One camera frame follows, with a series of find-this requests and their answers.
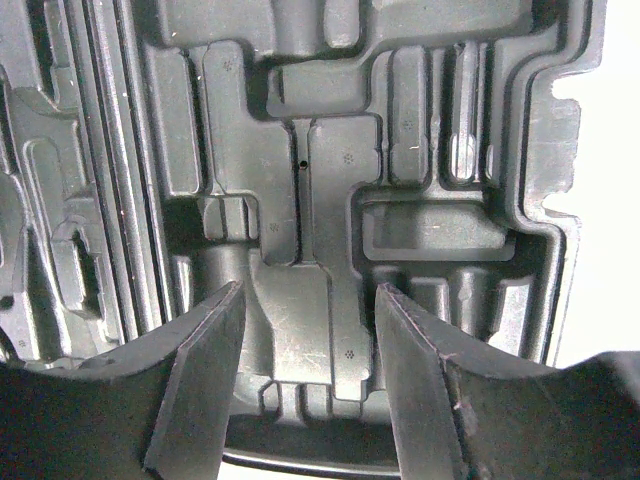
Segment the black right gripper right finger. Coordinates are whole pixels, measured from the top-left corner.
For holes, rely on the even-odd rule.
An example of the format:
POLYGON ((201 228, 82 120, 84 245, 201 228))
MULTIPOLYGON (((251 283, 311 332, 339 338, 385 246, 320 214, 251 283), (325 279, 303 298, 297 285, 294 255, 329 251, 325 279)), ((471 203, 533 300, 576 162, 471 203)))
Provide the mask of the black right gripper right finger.
POLYGON ((375 321, 404 479, 635 479, 639 356, 565 369, 490 346, 390 284, 375 321))

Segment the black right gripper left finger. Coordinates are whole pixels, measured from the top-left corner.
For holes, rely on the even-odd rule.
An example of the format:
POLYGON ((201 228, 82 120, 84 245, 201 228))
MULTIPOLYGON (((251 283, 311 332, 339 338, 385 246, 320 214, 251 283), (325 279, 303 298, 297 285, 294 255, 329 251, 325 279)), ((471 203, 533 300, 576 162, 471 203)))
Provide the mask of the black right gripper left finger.
POLYGON ((245 330, 231 282, 187 313, 74 368, 1 363, 5 479, 213 479, 245 330))

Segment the black plastic tool case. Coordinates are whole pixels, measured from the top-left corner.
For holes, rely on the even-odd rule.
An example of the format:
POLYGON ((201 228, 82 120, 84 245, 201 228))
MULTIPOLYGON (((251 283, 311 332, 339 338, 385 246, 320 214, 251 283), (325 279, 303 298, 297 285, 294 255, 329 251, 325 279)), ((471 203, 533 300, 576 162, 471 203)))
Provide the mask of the black plastic tool case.
POLYGON ((231 282, 223 462, 400 475, 390 284, 555 368, 602 1, 5 1, 1 363, 74 368, 231 282))

